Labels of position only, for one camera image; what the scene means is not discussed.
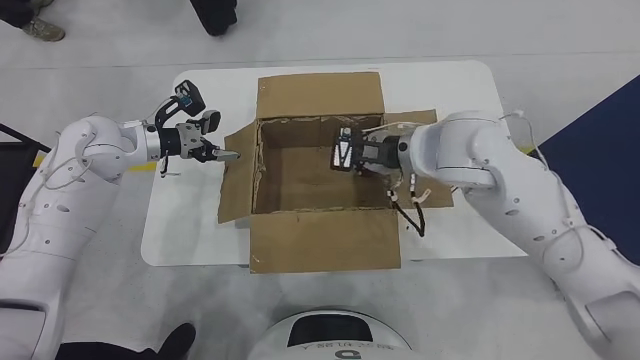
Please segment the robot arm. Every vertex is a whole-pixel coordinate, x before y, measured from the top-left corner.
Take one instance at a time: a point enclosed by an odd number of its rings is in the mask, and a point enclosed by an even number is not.
[[[379,172],[429,176],[458,186],[498,232],[525,251],[563,292],[570,314],[605,359],[640,356],[640,270],[589,226],[575,199],[547,166],[520,152],[501,119],[452,114],[397,137],[365,136],[354,163]],[[380,143],[387,148],[380,150]],[[378,150],[367,150],[376,145]],[[394,153],[362,162],[361,153]]]
[[[178,155],[201,162],[239,157],[204,138],[217,129],[219,112],[164,127],[178,111],[196,116],[204,107],[197,88],[185,81],[154,124],[92,116],[62,131],[22,195],[11,245],[0,257],[3,359],[55,357],[76,260],[111,211],[129,167]]]

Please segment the cardboard box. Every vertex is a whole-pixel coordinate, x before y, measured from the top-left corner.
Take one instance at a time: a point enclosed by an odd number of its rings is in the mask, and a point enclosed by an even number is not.
[[[218,209],[219,223],[249,218],[251,272],[399,268],[388,181],[331,170],[331,147],[341,126],[433,123],[435,110],[386,114],[378,73],[364,72],[261,78],[256,113],[225,139],[241,158],[226,165]],[[426,187],[426,207],[453,206],[450,187],[424,180],[418,192]]]

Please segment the gray floor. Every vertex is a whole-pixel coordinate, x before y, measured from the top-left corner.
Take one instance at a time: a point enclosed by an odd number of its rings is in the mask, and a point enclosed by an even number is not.
[[[43,12],[67,29],[57,44],[0,25],[0,120],[52,144],[53,131],[96,111],[146,116],[184,70],[474,58],[493,70],[505,109],[525,110],[542,141],[640,70],[637,0],[239,2],[240,23],[223,39],[204,33],[187,0],[58,0]],[[522,125],[512,131],[530,144]],[[427,358],[595,358],[526,259],[297,276],[149,267],[140,239],[151,184],[149,173],[128,174],[85,250],[66,340],[156,346],[191,319],[192,359],[235,360],[274,320],[340,305],[390,323]]]

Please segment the cable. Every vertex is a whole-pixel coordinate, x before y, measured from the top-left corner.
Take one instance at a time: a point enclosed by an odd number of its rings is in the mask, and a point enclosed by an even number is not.
[[[418,198],[414,198],[412,202],[420,203],[420,204],[424,203],[424,201],[427,200],[430,195],[431,195],[431,189],[427,188],[424,190],[424,193],[422,195],[420,195]]]
[[[422,211],[422,208],[420,207],[420,203],[422,203],[424,200],[426,200],[427,197],[429,197],[429,195],[431,194],[431,189],[426,189],[422,196],[420,196],[420,198],[416,198],[416,174],[411,174],[409,193],[411,194],[411,202],[413,203],[413,207],[415,207],[416,211],[418,212],[418,220],[420,222],[420,224],[418,225],[398,204],[398,195],[395,192],[395,188],[400,186],[400,184],[402,184],[402,174],[400,174],[400,179],[398,179],[394,187],[387,190],[387,196],[389,197],[389,200],[391,200],[391,207],[393,207],[398,213],[400,213],[400,215],[402,215],[402,217],[407,220],[407,222],[411,224],[413,228],[415,228],[416,232],[418,232],[418,235],[421,238],[424,238],[426,222],[424,219],[424,213]]]
[[[538,147],[538,144],[536,143],[536,138],[533,134],[533,124],[531,124],[531,121],[529,121],[529,119],[524,116],[524,112],[522,110],[514,110],[511,113],[505,114],[502,117],[500,117],[500,120],[504,120],[507,117],[516,117],[527,122],[527,125],[529,126],[529,138],[531,139],[531,145],[533,146],[536,153],[538,154],[538,157],[540,157],[540,161],[542,162],[542,164],[544,164],[547,170],[550,170],[549,163],[547,162],[547,158],[544,157],[544,154],[542,154],[542,151],[540,150],[540,148]]]
[[[53,176],[53,174],[56,173],[56,171],[58,171],[59,169],[61,169],[62,167],[64,167],[65,165],[67,165],[67,163],[69,163],[71,160],[77,160],[76,157],[71,157],[65,161],[63,161],[58,167],[54,168],[53,171],[51,172],[51,174],[49,175],[49,177],[46,179],[46,181],[44,182],[44,187],[47,188],[50,191],[57,191],[58,189],[62,189],[65,188],[71,184],[73,184],[74,182],[80,180],[80,178],[82,178],[82,176],[89,170],[89,167],[91,167],[91,164],[93,164],[93,159],[89,159],[89,164],[87,164],[84,167],[84,170],[82,170],[82,172],[77,175],[76,177],[74,177],[73,179],[71,179],[71,181],[66,182],[62,185],[56,186],[56,187],[50,187],[49,185],[47,185],[47,182],[49,181],[49,178],[51,178]]]
[[[392,122],[389,124],[383,124],[377,127],[373,127],[373,128],[367,128],[367,129],[363,129],[362,132],[373,132],[373,131],[377,131],[379,129],[384,129],[384,128],[389,128],[392,127],[394,125],[398,125],[398,128],[403,128],[402,126],[407,125],[407,126],[413,126],[414,128],[417,128],[421,125],[421,123],[414,123],[414,122],[408,122],[408,121],[397,121],[397,122]]]
[[[60,133],[58,131],[56,131],[57,134],[57,141],[56,141],[56,145],[53,148],[53,151],[51,153],[51,160],[47,163],[47,165],[43,168],[40,169],[39,175],[42,176],[42,182],[40,182],[40,184],[38,185],[38,187],[36,188],[36,190],[33,192],[33,195],[31,195],[31,198],[29,198],[29,200],[26,203],[21,203],[21,207],[25,208],[25,212],[26,214],[26,220],[25,220],[25,234],[24,237],[22,238],[22,240],[20,241],[20,243],[14,247],[13,249],[7,249],[6,252],[4,253],[0,253],[0,259],[3,257],[6,257],[12,253],[15,253],[16,251],[18,251],[22,246],[24,246],[24,244],[27,242],[27,238],[29,237],[29,234],[31,232],[31,224],[30,224],[30,220],[31,220],[31,216],[33,215],[33,210],[35,208],[35,202],[36,202],[36,198],[38,197],[38,194],[40,193],[40,191],[42,190],[42,188],[46,188],[48,190],[58,190],[58,189],[62,189],[64,187],[67,187],[69,185],[71,185],[72,183],[80,180],[80,178],[82,178],[82,176],[89,170],[89,167],[91,167],[91,164],[93,163],[93,159],[89,159],[89,164],[87,164],[87,166],[84,168],[84,170],[82,170],[82,172],[80,173],[80,175],[74,177],[71,179],[71,181],[64,183],[60,186],[56,186],[56,187],[50,187],[47,185],[47,182],[49,182],[49,179],[51,179],[51,177],[58,171],[60,170],[62,167],[64,167],[65,165],[67,165],[71,160],[78,160],[78,164],[82,164],[82,160],[77,159],[76,157],[71,157],[65,161],[63,161],[60,165],[58,165],[56,168],[54,168],[52,171],[49,171],[49,166],[51,164],[53,164],[56,160],[56,156],[58,155],[58,147],[60,146]]]
[[[145,118],[143,118],[143,119],[142,119],[142,120],[140,120],[140,121],[143,121],[143,122],[145,122],[145,123],[146,123],[148,119],[150,119],[151,117],[155,116],[155,115],[156,115],[156,113],[158,112],[158,110],[160,110],[160,108],[162,108],[162,106],[164,106],[165,104],[167,104],[170,100],[171,100],[171,98],[170,98],[170,97],[168,97],[168,98],[164,99],[164,100],[163,100],[163,101],[158,105],[158,107],[156,107],[156,109],[155,109],[151,114],[149,114],[148,116],[146,116]]]

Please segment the white table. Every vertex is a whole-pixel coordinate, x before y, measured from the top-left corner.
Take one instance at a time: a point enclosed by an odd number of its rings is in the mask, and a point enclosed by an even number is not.
[[[246,68],[187,71],[185,79],[199,89],[209,109],[222,112],[217,132],[207,136],[223,145],[224,137],[255,118],[258,78],[300,73],[377,71],[387,112],[436,109],[438,118],[460,110],[502,113],[502,104],[487,66],[476,61]],[[171,123],[183,122],[177,115]],[[171,159],[179,176],[153,182],[142,257],[154,266],[246,265],[249,228],[246,220],[217,224],[224,166]],[[466,203],[459,191],[453,208],[427,209],[426,235],[420,239],[406,222],[399,223],[403,261],[431,258],[512,257],[524,253],[495,232]]]

